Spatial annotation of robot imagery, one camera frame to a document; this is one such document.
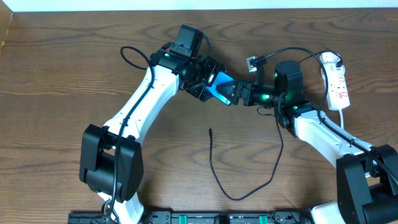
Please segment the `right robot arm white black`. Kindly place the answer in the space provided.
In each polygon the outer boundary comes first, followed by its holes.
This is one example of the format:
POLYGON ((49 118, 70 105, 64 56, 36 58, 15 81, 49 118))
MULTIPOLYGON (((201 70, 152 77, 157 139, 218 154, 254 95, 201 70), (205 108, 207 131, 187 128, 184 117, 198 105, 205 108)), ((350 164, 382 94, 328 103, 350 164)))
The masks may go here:
POLYGON ((274 85, 232 80, 216 86, 232 104, 274 110, 279 124, 314 147, 336 169, 337 199, 310 209, 312 223, 390 223, 397 220, 397 151, 373 146, 333 121, 305 99, 298 62, 275 66, 274 85))

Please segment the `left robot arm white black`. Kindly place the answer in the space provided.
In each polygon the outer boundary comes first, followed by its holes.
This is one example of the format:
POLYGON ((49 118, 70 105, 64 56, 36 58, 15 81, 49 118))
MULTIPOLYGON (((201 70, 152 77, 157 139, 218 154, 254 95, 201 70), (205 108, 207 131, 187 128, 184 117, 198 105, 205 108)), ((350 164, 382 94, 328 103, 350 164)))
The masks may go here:
POLYGON ((89 125, 82 136, 79 177, 104 197, 100 214, 83 223, 138 223, 144 213, 137 190, 144 174, 141 146, 166 102, 183 90, 202 102, 215 97, 230 100, 216 86, 225 77, 224 66, 208 54, 199 55, 207 36, 182 25, 175 41, 144 57, 146 74, 122 109, 103 126, 89 125))

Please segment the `blue Galaxy smartphone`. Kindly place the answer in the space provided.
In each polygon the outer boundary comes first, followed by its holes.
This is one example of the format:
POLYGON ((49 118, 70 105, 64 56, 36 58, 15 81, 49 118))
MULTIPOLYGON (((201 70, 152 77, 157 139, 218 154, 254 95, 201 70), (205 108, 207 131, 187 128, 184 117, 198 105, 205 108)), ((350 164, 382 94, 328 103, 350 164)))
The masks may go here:
POLYGON ((216 99, 220 100, 226 106, 230 106, 232 104, 231 100, 227 99, 224 95, 221 94, 220 90, 222 85, 225 83, 229 83, 234 81, 234 78, 230 77, 225 72, 218 72, 216 76, 213 77, 211 80, 212 83, 210 86, 206 86, 205 90, 211 95, 214 96, 216 99))

